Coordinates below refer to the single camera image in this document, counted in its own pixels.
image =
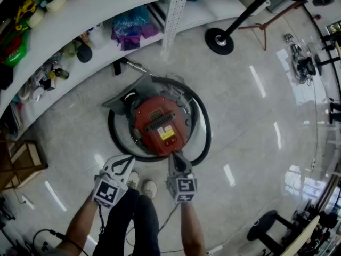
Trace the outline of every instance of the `red tripod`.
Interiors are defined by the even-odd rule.
[[[271,25],[273,22],[275,22],[278,18],[282,17],[284,14],[286,14],[288,11],[291,9],[298,7],[301,5],[303,2],[295,2],[291,6],[287,7],[285,10],[282,12],[278,13],[274,18],[272,18],[270,21],[262,24],[262,25],[254,25],[254,26],[248,26],[248,27],[240,27],[238,29],[249,29],[249,28],[259,28],[260,30],[264,31],[264,50],[266,51],[266,28]]]

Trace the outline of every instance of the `flower pot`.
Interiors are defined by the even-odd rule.
[[[48,11],[57,11],[65,4],[65,2],[66,0],[52,0],[46,4],[46,9]]]
[[[44,11],[38,7],[33,15],[28,19],[27,24],[30,28],[36,27],[44,17]]]

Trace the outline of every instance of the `white sticker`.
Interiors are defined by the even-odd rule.
[[[159,132],[160,135],[165,134],[165,133],[164,133],[164,129],[162,129],[162,127],[158,128],[158,132]]]
[[[170,130],[172,130],[172,126],[171,126],[171,125],[165,127],[165,131],[166,131],[166,132],[168,132],[168,131],[170,131]]]

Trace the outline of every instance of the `wooden chair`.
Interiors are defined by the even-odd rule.
[[[23,187],[46,168],[35,142],[0,140],[0,192]]]

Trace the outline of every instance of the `human arm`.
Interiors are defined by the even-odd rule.
[[[186,256],[206,255],[204,235],[191,202],[181,203],[181,239]]]
[[[98,208],[98,205],[91,200],[91,197],[92,192],[75,214],[66,232],[66,236],[82,248],[90,233],[91,225]],[[62,241],[57,248],[68,252],[71,256],[79,256],[81,253],[79,248],[67,241]]]

